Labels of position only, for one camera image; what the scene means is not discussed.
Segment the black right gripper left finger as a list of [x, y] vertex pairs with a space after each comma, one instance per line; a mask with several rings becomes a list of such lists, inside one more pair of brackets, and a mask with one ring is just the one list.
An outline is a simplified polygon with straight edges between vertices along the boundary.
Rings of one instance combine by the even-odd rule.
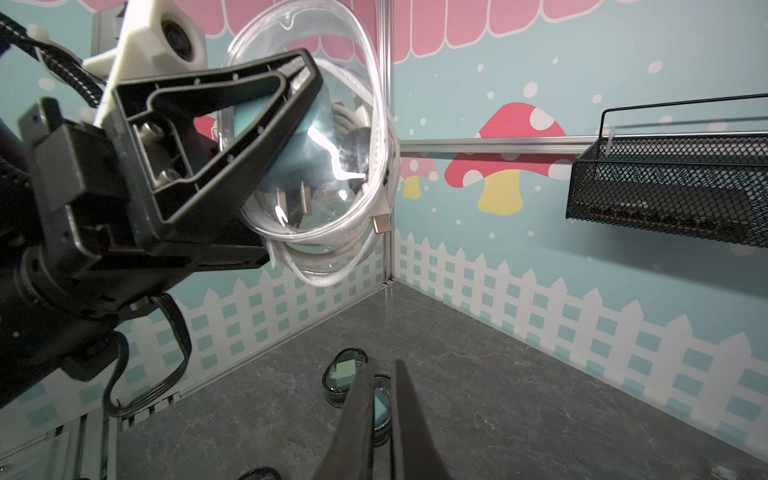
[[358, 367], [331, 445], [312, 478], [371, 479], [374, 464], [374, 386], [368, 364]]

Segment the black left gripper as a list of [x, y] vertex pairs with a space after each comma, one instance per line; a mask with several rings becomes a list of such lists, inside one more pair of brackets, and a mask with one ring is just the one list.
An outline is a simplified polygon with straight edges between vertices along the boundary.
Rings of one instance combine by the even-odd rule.
[[[267, 262], [260, 240], [232, 220], [322, 85], [304, 48], [125, 81], [109, 115], [116, 152], [101, 129], [66, 120], [56, 100], [34, 104], [1, 150], [2, 403], [56, 371], [81, 382], [108, 372], [102, 402], [112, 407], [129, 360], [118, 328], [157, 311], [189, 358], [189, 330], [170, 290], [197, 272]], [[197, 130], [196, 120], [256, 100], [260, 112], [234, 139]], [[196, 246], [151, 255], [133, 235], [141, 246]]]

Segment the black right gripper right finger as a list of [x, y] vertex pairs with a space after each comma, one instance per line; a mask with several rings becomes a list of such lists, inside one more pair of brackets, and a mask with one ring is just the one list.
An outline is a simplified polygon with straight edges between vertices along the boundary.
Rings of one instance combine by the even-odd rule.
[[395, 361], [391, 381], [391, 478], [449, 479], [403, 360]]

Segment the green wall charger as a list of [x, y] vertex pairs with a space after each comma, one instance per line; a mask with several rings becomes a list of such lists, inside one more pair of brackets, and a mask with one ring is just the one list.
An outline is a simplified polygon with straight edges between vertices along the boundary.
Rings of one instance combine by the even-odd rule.
[[329, 373], [328, 386], [331, 391], [348, 391], [354, 382], [357, 372], [357, 361], [354, 359], [335, 363]]

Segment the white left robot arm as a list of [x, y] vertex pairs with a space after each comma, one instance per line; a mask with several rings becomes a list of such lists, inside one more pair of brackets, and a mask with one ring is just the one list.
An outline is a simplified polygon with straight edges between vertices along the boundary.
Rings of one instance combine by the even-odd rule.
[[192, 343], [172, 287], [193, 273], [257, 268], [263, 238], [238, 219], [297, 131], [323, 79], [303, 48], [219, 69], [204, 38], [170, 2], [147, 3], [138, 38], [172, 70], [153, 68], [103, 90], [63, 48], [8, 16], [1, 46], [49, 67], [100, 126], [65, 119], [39, 99], [1, 134], [1, 401], [56, 370], [87, 382], [119, 378], [118, 326], [161, 311], [184, 359]]

